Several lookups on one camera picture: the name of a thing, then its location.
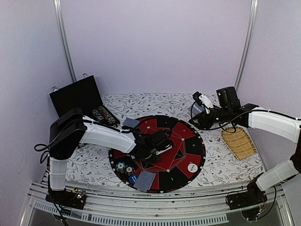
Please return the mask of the blue playing card deck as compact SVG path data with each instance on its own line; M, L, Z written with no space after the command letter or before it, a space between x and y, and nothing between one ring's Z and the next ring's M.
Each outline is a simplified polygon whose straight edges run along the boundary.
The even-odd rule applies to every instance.
M192 115L198 115L204 111L204 107L195 104L194 106L188 107L188 111L192 113Z

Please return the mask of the poker chip stack red top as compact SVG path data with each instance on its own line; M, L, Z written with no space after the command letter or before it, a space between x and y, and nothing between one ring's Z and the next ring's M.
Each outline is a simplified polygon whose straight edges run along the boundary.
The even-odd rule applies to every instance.
M133 175L135 173L135 169L132 166L127 166L125 169L125 173L127 175Z

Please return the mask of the blue backed dealt cards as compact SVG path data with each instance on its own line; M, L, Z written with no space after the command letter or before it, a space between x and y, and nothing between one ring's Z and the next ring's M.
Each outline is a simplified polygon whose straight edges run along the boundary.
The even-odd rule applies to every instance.
M142 192L149 191L154 182L155 177L156 173L142 171L134 184L134 188Z

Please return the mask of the poker chip stack teal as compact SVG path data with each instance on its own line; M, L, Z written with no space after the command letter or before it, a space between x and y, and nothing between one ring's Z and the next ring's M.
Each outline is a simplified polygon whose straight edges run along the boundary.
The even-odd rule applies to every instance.
M124 162L118 162L116 164L116 171L119 173L125 173L127 169L127 165Z

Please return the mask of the blue small blind button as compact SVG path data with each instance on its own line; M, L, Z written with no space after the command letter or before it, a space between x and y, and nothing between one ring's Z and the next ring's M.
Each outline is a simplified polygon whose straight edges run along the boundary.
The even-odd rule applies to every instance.
M138 175L131 175L129 177L129 182L134 185L137 182L137 179L138 179Z

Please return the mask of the blue backed playing card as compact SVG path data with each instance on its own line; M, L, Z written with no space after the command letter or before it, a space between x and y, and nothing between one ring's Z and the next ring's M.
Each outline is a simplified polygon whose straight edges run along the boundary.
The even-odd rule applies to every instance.
M123 122L123 129L133 129L135 128L138 124L140 123L139 120L131 119L131 118L126 118L125 121Z

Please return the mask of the white dealer button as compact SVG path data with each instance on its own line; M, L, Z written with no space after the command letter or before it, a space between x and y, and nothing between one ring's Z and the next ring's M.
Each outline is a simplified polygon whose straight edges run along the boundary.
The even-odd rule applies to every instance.
M198 171L198 166L191 162L188 164L187 170L189 173L196 173Z

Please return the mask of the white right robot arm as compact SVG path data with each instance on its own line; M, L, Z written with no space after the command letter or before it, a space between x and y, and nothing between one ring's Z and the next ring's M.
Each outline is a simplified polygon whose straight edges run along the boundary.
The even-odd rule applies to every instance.
M254 205L261 194L269 188L284 183L301 172L301 120L283 113L262 108L255 104L241 105L234 87L225 87L216 91L218 106L200 92L195 92L192 97L194 104L203 108L196 116L191 116L190 123L203 131L239 125L244 128L258 129L273 135L285 138L294 144L294 154L287 160L279 163L274 168L262 173L253 179L243 195L243 201L247 205Z

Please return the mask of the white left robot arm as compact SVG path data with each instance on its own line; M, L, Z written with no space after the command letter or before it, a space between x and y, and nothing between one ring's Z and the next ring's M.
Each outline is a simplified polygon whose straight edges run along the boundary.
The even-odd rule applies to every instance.
M142 134L135 128L120 130L102 125L84 116L80 108L73 108L50 126L49 186L52 197L66 204L70 194L65 191L67 162L79 144L105 146L138 159L155 161L173 147L164 131Z

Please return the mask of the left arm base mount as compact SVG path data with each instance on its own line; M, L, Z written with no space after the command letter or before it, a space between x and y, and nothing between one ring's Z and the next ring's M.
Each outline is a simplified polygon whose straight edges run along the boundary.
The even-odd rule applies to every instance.
M48 190L46 201L52 202L59 207L69 207L73 209L83 210L86 203L86 191L74 188L71 191L64 189L63 191Z

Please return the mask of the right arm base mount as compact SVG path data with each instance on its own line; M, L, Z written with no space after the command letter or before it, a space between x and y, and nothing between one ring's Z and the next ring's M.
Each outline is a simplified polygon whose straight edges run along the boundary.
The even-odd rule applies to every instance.
M230 210L241 209L241 215L246 221L258 220L261 216L268 198L265 192L230 192L225 201Z

